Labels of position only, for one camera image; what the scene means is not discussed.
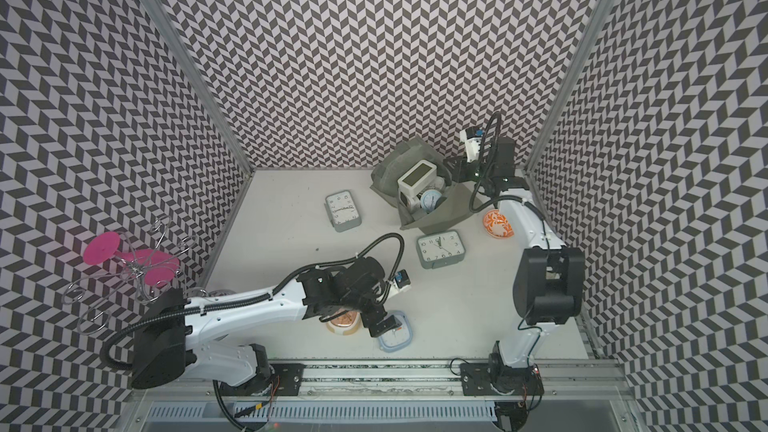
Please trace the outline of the orange patterned bowl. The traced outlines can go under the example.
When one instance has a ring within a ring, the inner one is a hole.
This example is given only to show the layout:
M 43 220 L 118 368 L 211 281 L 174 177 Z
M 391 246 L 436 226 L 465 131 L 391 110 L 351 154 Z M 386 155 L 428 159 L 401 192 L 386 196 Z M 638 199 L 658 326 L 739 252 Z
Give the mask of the orange patterned bowl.
M 486 232 L 496 239 L 507 239 L 514 236 L 514 230 L 504 214 L 498 209 L 488 211 L 482 218 Z

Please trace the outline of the blue twin-bell alarm clock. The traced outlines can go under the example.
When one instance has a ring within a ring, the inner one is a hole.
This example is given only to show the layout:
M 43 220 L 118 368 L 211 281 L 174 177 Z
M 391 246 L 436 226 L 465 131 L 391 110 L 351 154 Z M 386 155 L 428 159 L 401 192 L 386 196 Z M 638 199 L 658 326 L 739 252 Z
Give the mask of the blue twin-bell alarm clock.
M 444 194 L 438 189 L 427 189 L 421 193 L 419 202 L 421 209 L 432 213 L 445 201 Z

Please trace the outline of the grey square analog clock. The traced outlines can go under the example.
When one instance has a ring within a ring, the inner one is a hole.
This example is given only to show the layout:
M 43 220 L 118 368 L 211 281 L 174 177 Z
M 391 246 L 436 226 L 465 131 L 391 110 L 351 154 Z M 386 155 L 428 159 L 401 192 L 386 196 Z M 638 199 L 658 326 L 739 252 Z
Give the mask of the grey square analog clock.
M 336 232 L 345 232 L 362 224 L 354 196 L 349 190 L 342 190 L 325 197 L 324 207 L 329 222 Z

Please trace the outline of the green rectangular analog clock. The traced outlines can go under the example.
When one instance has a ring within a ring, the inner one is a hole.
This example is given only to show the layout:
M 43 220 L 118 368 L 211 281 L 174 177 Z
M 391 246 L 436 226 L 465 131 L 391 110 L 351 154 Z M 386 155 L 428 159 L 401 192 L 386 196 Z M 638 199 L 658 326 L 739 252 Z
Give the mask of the green rectangular analog clock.
M 463 261 L 466 256 L 466 247 L 457 230 L 419 237 L 416 240 L 416 247 L 424 269 L 454 265 Z

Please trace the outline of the aluminium front rail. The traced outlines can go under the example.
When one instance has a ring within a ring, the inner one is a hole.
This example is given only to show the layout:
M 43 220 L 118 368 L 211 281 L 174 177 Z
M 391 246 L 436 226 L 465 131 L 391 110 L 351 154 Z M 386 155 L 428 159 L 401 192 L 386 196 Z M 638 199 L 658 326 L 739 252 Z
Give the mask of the aluminium front rail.
M 495 398 L 515 396 L 465 396 L 457 359 L 444 360 L 307 360 L 297 396 L 306 399 L 417 399 Z M 533 399 L 618 400 L 632 392 L 619 364 L 605 359 L 539 359 L 533 366 L 543 380 L 544 394 Z

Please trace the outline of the blue square analog clock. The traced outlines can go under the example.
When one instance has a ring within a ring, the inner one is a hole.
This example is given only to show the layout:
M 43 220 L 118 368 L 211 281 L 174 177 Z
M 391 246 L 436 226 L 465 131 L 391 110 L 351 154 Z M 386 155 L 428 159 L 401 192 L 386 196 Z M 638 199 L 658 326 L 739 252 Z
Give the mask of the blue square analog clock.
M 379 349 L 385 353 L 394 353 L 410 345 L 413 330 L 407 316 L 402 311 L 393 311 L 391 316 L 399 322 L 399 326 L 389 330 L 377 338 Z

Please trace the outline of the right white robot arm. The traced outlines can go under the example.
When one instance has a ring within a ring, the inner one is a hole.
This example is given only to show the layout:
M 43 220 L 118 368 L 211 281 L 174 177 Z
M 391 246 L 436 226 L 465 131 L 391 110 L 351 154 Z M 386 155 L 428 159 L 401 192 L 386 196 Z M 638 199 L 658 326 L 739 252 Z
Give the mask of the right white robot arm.
M 489 376 L 499 380 L 531 369 L 545 338 L 580 314 L 585 257 L 581 249 L 567 246 L 557 236 L 536 204 L 531 186 L 516 170 L 512 139 L 470 127 L 459 133 L 459 142 L 464 154 L 447 165 L 459 180 L 475 182 L 472 210 L 499 214 L 522 248 L 513 284 L 520 322 L 515 332 L 495 343 L 489 356 Z

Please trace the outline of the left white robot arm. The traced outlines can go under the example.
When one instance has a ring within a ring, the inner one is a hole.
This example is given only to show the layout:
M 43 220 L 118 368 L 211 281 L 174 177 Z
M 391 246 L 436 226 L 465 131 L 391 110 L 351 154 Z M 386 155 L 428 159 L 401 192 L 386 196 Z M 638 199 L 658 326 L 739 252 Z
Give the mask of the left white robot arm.
M 180 378 L 211 380 L 227 395 L 263 393 L 278 375 L 264 346 L 231 345 L 224 338 L 252 327 L 318 318 L 330 322 L 358 313 L 373 338 L 399 327 L 385 309 L 391 296 L 411 285 L 404 270 L 385 273 L 372 257 L 310 265 L 278 285 L 224 297 L 186 299 L 164 293 L 144 318 L 113 333 L 100 351 L 101 362 L 128 371 L 130 385 L 146 390 Z

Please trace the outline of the orange oval cartoon clock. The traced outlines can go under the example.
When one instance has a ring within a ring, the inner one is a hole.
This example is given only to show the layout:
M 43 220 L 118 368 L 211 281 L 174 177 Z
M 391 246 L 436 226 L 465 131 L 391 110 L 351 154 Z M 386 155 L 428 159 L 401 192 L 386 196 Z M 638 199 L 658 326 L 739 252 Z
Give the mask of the orange oval cartoon clock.
M 348 336 L 356 333 L 362 325 L 360 313 L 349 311 L 326 323 L 329 331 L 336 335 Z

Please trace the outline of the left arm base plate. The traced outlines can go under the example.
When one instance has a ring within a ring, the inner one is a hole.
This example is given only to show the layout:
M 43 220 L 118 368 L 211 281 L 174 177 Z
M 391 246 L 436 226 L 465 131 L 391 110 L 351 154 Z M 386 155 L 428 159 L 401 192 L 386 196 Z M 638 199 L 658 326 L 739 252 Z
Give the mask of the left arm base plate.
M 268 375 L 256 375 L 239 386 L 219 383 L 224 397 L 297 396 L 303 380 L 305 365 L 299 362 L 271 364 Z

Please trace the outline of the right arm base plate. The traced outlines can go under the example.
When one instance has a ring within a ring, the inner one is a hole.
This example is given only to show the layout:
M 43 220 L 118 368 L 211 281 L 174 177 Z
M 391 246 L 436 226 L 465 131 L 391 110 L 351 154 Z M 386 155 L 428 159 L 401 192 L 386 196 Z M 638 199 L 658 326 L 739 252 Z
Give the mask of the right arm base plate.
M 487 363 L 461 362 L 458 367 L 465 396 L 538 397 L 544 394 L 543 380 L 533 367 L 498 370 Z

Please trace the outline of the white digital clock tall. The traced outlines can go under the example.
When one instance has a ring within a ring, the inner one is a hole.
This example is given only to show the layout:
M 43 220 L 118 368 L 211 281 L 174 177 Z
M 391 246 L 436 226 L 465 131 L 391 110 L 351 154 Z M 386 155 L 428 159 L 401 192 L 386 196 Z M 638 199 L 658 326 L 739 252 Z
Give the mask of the white digital clock tall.
M 402 205 L 413 212 L 421 207 L 421 195 L 427 190 L 442 192 L 445 179 L 438 175 L 438 168 L 432 162 L 420 160 L 397 181 L 398 199 Z

